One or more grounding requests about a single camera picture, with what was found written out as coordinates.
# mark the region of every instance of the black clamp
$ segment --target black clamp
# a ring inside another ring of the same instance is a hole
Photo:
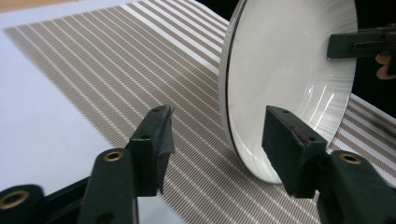
[[[290,196],[313,198],[317,190],[323,224],[395,224],[396,191],[363,157],[329,155],[326,145],[288,110],[267,106],[262,147]]]
[[[387,73],[396,74],[396,23],[330,36],[328,58],[366,58],[377,54],[392,57]]]
[[[151,109],[126,148],[99,154],[92,174],[47,197],[39,186],[0,192],[0,223],[138,223],[137,197],[163,193],[169,157],[175,152],[172,108]]]

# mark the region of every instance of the black bracket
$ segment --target black bracket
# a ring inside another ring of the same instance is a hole
[[[396,24],[357,33],[331,35],[327,57],[333,59],[392,56],[388,74],[396,74]]]
[[[363,157],[326,153],[326,140],[288,110],[267,106],[262,147],[296,198],[319,192],[324,224],[396,223],[396,193]]]
[[[171,153],[172,108],[151,109],[126,148],[99,154],[92,174],[44,197],[35,185],[0,192],[0,222],[24,223],[138,223],[137,198],[163,193]]]

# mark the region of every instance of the brass screw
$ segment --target brass screw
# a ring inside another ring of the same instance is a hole
[[[123,157],[122,152],[109,152],[105,155],[105,161],[118,161]]]
[[[340,155],[340,159],[352,164],[361,164],[361,159],[351,154],[343,153]]]
[[[16,207],[26,201],[29,198],[30,193],[24,189],[18,189],[10,192],[8,195],[0,199],[0,209],[6,210],[9,208]]]

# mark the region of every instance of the clamp jaw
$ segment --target clamp jaw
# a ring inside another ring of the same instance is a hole
[[[388,74],[396,74],[396,23],[330,36],[328,58],[366,58],[376,54],[391,56]]]

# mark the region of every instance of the stripe pattern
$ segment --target stripe pattern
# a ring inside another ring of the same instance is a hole
[[[351,95],[328,149],[329,152],[343,149],[363,156],[396,188],[396,119],[358,96]]]
[[[177,154],[163,198],[187,223],[319,223],[316,199],[293,199],[281,185],[262,183],[227,143],[218,103],[227,25],[192,0],[149,0],[6,32],[113,147],[126,145],[152,107],[176,108]],[[350,132],[367,130],[379,139],[367,142],[374,151],[389,146],[369,159],[377,158],[379,169],[392,176],[395,121],[376,119],[370,126],[375,112],[356,96],[351,102],[349,108],[364,110],[368,121],[348,110],[331,149],[358,151],[364,137]]]

